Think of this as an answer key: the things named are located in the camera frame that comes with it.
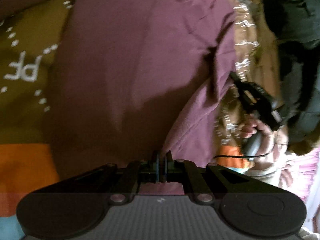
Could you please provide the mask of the person's right hand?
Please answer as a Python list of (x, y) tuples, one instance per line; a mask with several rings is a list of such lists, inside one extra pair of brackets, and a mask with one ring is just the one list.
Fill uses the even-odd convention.
[(262, 134), (262, 141), (257, 155), (266, 155), (255, 158), (252, 170), (265, 170), (276, 163), (287, 151), (287, 136), (280, 130), (273, 132), (265, 123), (250, 114), (240, 129), (240, 137), (248, 139), (256, 133)]

